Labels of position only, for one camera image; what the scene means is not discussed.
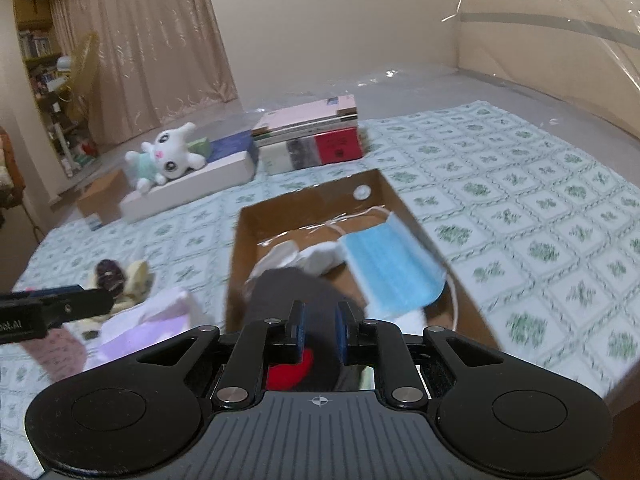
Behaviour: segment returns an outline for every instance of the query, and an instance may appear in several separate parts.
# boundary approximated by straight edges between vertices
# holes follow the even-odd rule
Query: metal screw
[[[396,388],[391,393],[391,396],[400,402],[417,402],[423,397],[422,392],[418,388],[414,388],[412,386]]]
[[[241,402],[249,396],[244,388],[238,386],[222,388],[216,395],[222,402]]]

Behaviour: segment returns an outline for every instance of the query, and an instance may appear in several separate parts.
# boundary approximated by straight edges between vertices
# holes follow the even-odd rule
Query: gray stripe
[[[599,23],[583,20],[570,20],[546,14],[525,14],[523,12],[463,12],[460,14],[462,22],[485,23],[519,23],[521,25],[537,25],[539,27],[558,28],[589,34],[603,40],[622,43],[632,48],[640,49],[640,34],[629,32],[617,27],[608,27]]]

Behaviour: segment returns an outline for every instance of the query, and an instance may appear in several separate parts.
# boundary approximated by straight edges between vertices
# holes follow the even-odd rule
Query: white stuffed animal
[[[148,193],[153,184],[164,186],[167,180],[180,178],[189,168],[199,170],[206,165],[207,159],[187,147],[186,136],[195,129],[195,124],[186,123],[175,130],[165,130],[155,143],[142,143],[143,153],[125,154],[127,163],[136,170],[136,189],[140,193]]]

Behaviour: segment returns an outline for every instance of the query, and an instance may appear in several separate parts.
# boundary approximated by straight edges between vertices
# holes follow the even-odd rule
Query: bookshelf
[[[98,151],[85,120],[65,114],[60,89],[68,73],[58,71],[63,55],[53,25],[49,0],[13,0],[18,45],[40,120],[66,177],[76,181],[95,168]]]

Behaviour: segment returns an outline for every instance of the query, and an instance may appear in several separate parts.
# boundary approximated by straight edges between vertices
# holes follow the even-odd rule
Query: crosshair logo
[[[311,402],[314,403],[316,406],[324,406],[326,403],[331,401],[326,397],[323,397],[322,395],[318,395],[317,397],[314,397],[313,399],[311,399]]]

